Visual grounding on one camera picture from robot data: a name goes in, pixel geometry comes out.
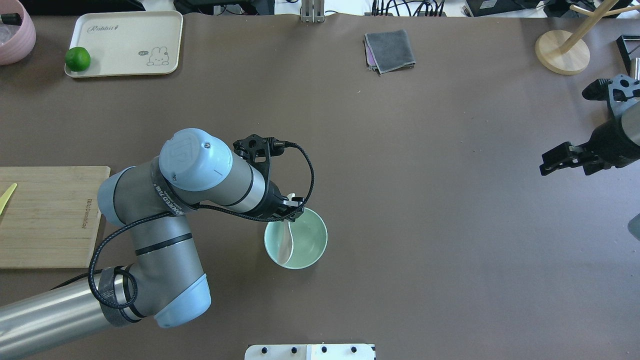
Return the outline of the wooden stand with round base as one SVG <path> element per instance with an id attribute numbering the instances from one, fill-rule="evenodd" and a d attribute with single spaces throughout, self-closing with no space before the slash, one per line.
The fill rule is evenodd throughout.
<path id="1" fill-rule="evenodd" d="M 537 59 L 547 69 L 558 75 L 572 76 L 584 71 L 590 63 L 590 51 L 583 37 L 606 16 L 618 15 L 640 6 L 627 6 L 613 10 L 617 0 L 604 0 L 594 11 L 571 5 L 570 10 L 586 16 L 574 32 L 567 30 L 549 30 L 535 41 L 534 51 Z"/>

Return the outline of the bamboo cutting board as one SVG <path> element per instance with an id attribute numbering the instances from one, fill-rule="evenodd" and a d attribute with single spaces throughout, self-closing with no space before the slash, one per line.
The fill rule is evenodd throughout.
<path id="1" fill-rule="evenodd" d="M 108 166 L 3 166 L 2 269 L 87 268 L 98 239 L 100 185 Z"/>

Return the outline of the green ceramic bowl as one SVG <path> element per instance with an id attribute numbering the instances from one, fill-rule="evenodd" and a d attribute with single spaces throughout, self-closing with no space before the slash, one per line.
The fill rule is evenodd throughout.
<path id="1" fill-rule="evenodd" d="M 282 239 L 282 221 L 266 225 L 263 243 L 266 253 L 279 266 L 299 270 L 315 264 L 324 254 L 329 242 L 329 233 L 322 217 L 314 210 L 306 208 L 304 213 L 290 222 L 293 251 L 290 261 L 284 265 L 277 262 L 279 244 Z"/>

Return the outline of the white ceramic spoon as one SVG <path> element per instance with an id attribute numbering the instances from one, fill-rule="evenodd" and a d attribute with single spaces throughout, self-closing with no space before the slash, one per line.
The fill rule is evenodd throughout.
<path id="1" fill-rule="evenodd" d="M 279 242 L 277 262 L 279 265 L 285 265 L 290 261 L 293 255 L 293 235 L 289 219 L 282 221 L 282 237 Z"/>

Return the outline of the aluminium frame post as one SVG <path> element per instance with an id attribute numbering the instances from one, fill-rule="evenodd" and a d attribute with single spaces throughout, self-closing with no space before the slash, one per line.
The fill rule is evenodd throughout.
<path id="1" fill-rule="evenodd" d="M 300 0 L 300 17 L 302 23 L 324 23 L 325 22 L 325 1 L 324 0 Z"/>

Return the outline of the green lime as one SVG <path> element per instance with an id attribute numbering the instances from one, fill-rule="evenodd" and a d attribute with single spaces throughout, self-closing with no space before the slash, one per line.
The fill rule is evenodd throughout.
<path id="1" fill-rule="evenodd" d="M 85 47 L 73 47 L 66 51 L 64 61 L 70 71 L 82 72 L 90 67 L 92 58 Z"/>

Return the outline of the pink bowl with ice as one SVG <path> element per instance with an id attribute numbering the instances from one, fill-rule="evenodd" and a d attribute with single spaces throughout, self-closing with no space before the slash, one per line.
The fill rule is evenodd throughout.
<path id="1" fill-rule="evenodd" d="M 18 0 L 2 0 L 1 14 L 19 14 L 22 23 L 9 28 L 10 37 L 1 31 L 0 65 L 6 66 L 25 59 L 34 49 L 36 41 L 35 25 L 22 2 Z"/>

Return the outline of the beige rabbit tray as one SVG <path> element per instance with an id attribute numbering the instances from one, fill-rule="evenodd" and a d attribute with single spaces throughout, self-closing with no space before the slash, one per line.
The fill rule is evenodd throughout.
<path id="1" fill-rule="evenodd" d="M 176 10 L 83 14 L 69 47 L 85 48 L 90 65 L 64 72 L 72 78 L 169 75 L 178 68 L 182 32 Z"/>

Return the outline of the yellow plastic knife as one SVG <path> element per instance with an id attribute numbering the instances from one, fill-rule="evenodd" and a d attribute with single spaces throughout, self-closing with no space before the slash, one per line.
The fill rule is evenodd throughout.
<path id="1" fill-rule="evenodd" d="M 6 191 L 2 194 L 2 196 L 0 196 L 0 214 L 1 215 L 3 214 L 4 209 L 7 206 L 7 203 L 9 202 L 11 196 L 13 195 L 17 187 L 18 187 L 18 184 L 15 182 L 10 184 L 9 187 L 6 189 Z"/>

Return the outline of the grey folded cloth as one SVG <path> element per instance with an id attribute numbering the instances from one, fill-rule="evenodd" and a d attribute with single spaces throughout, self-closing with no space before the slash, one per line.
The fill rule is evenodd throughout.
<path id="1" fill-rule="evenodd" d="M 371 32 L 364 35 L 366 67 L 380 75 L 413 68 L 416 59 L 407 30 Z"/>

